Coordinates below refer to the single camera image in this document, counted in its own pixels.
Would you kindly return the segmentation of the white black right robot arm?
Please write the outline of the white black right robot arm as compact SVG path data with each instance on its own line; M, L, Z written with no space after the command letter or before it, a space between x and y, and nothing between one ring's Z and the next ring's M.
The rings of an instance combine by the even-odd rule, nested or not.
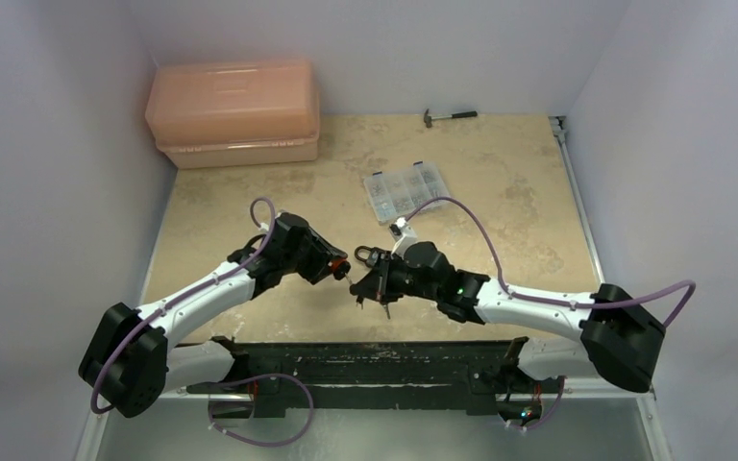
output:
M505 291L485 274L457 269L431 242L402 255L374 248L369 272L350 287L359 302L382 305L402 297L434 302L459 323L508 324L555 335L529 339L501 366L504 384L515 391L557 376L599 376L626 391L652 386L665 326L621 287L603 283L595 293Z

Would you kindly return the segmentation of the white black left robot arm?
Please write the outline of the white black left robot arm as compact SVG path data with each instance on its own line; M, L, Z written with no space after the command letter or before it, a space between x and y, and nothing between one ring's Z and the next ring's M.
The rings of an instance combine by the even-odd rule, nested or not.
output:
M329 243L301 216L282 212L204 277L158 301L128 307L117 303L101 318L79 365L92 388L90 406L132 418L158 397L178 388L214 383L234 393L247 383L248 367L234 357L233 344L211 339L185 347L193 331L228 309L254 300L296 274L310 284L344 279L347 254Z

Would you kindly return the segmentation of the orange and black padlock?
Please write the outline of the orange and black padlock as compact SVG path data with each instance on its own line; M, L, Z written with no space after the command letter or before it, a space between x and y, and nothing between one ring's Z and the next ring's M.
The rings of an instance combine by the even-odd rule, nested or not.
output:
M347 258L339 258L332 262L332 276L335 280L343 280L349 276L351 264Z

